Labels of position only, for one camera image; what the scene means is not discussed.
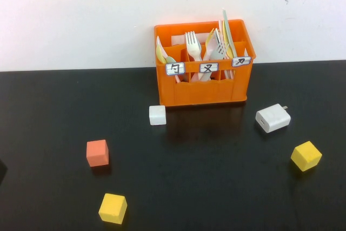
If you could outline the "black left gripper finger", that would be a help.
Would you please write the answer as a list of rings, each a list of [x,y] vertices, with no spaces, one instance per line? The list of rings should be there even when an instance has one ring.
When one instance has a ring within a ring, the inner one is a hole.
[[[7,171],[8,171],[7,166],[2,160],[0,160],[0,184],[2,184]]]

